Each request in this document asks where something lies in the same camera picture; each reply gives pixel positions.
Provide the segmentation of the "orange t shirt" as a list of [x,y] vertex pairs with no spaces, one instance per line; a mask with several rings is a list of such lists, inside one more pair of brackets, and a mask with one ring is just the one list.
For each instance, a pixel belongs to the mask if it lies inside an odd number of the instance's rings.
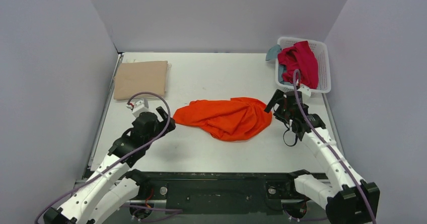
[[266,104],[249,97],[229,100],[196,100],[177,109],[177,124],[197,127],[222,141],[246,141],[270,126],[272,113]]

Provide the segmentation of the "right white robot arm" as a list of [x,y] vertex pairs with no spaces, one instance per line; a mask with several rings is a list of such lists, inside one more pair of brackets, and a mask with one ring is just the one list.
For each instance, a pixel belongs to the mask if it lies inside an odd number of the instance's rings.
[[305,145],[325,172],[330,185],[305,170],[292,173],[285,183],[290,198],[304,195],[322,207],[330,223],[375,223],[380,190],[368,183],[339,151],[324,121],[308,112],[301,91],[277,89],[264,111],[291,130],[296,140]]

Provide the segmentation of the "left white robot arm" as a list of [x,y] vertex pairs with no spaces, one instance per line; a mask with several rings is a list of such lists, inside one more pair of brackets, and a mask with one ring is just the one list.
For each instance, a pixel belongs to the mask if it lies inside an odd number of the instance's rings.
[[175,127],[169,107],[157,107],[156,113],[140,113],[132,127],[113,142],[92,176],[66,193],[68,200],[60,207],[46,208],[42,216],[44,223],[96,223],[91,216],[113,183],[146,154],[154,141]]

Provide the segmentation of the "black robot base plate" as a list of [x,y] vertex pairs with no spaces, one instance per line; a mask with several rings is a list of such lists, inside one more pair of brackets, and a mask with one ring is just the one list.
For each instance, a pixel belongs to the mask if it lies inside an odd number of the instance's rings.
[[316,203],[298,193],[294,173],[141,172],[140,189],[133,204],[165,204],[183,214],[280,215],[284,211],[302,216]]

